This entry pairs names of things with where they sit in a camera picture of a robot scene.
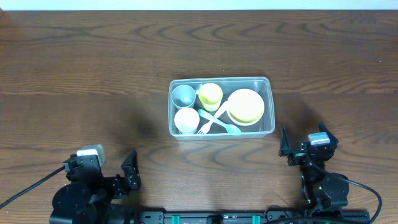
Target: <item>rectangular tray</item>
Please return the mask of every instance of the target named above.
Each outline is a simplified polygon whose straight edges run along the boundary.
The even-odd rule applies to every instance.
[[[250,126],[238,126],[242,131],[240,134],[229,134],[226,132],[225,128],[218,124],[212,124],[211,129],[208,134],[202,136],[196,134],[180,134],[177,127],[174,124],[174,116],[178,109],[172,103],[171,94],[173,90],[179,85],[189,85],[194,90],[199,90],[200,87],[206,83],[215,83],[221,87],[223,90],[223,99],[221,104],[223,104],[230,94],[234,91],[247,88],[254,90],[260,94],[261,98],[264,100],[265,110],[261,119],[254,125]],[[197,96],[195,100],[195,105],[193,109],[199,110],[204,109],[201,105],[199,97]],[[234,124],[228,115],[223,113],[220,120],[226,124]],[[197,131],[205,124],[208,120],[205,118],[200,118],[199,126]],[[274,114],[274,100],[272,99],[271,86],[269,80],[265,77],[236,77],[236,78],[193,78],[186,80],[173,80],[170,83],[169,89],[169,131],[172,136],[174,136],[179,141],[188,140],[211,140],[211,139],[240,139],[240,138],[263,138],[265,135],[273,132],[275,130],[275,114]]]

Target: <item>wood grain surface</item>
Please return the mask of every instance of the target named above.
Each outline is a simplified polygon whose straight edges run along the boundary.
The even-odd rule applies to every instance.
[[[376,223],[398,222],[398,12],[5,12],[0,18],[0,201],[102,144],[106,176],[132,148],[142,188],[127,203],[265,210],[305,203],[298,167],[278,157],[321,119],[340,140],[330,172],[376,189]],[[180,78],[267,77],[276,129],[264,139],[178,142],[167,119]],[[59,174],[0,210],[0,223],[48,223]],[[351,187],[349,208],[377,199]]]

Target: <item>white wall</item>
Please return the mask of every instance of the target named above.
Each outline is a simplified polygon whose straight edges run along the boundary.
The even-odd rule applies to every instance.
[[[398,9],[398,0],[0,0],[3,10]]]

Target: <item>fork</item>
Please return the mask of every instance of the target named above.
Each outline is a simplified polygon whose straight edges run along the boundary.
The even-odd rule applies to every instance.
[[[227,102],[228,101],[225,101],[221,106],[220,106],[220,108],[218,108],[218,111],[216,112],[216,114],[214,114],[214,117],[215,118],[219,118],[225,111],[226,111],[226,107],[227,107]],[[207,122],[206,124],[204,124],[201,128],[200,128],[200,130],[197,132],[197,134],[199,134],[199,135],[204,135],[204,134],[207,134],[209,131],[210,131],[210,128],[211,128],[211,125],[214,123],[214,121],[209,121],[209,122]]]

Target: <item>spoon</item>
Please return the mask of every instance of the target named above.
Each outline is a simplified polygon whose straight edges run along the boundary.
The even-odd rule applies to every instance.
[[[199,114],[199,116],[201,116],[202,118],[206,118],[206,119],[208,119],[209,121],[212,121],[212,122],[214,122],[214,123],[216,123],[216,124],[218,124],[218,125],[221,125],[221,126],[224,127],[224,128],[226,129],[226,131],[227,131],[228,133],[230,133],[230,134],[239,134],[239,133],[242,133],[242,131],[241,131],[238,127],[236,127],[235,125],[233,125],[233,124],[226,124],[226,123],[220,121],[219,119],[215,118],[213,115],[207,113],[206,111],[204,111],[204,110],[202,110],[202,109],[199,109],[199,110],[198,110],[198,114]]]

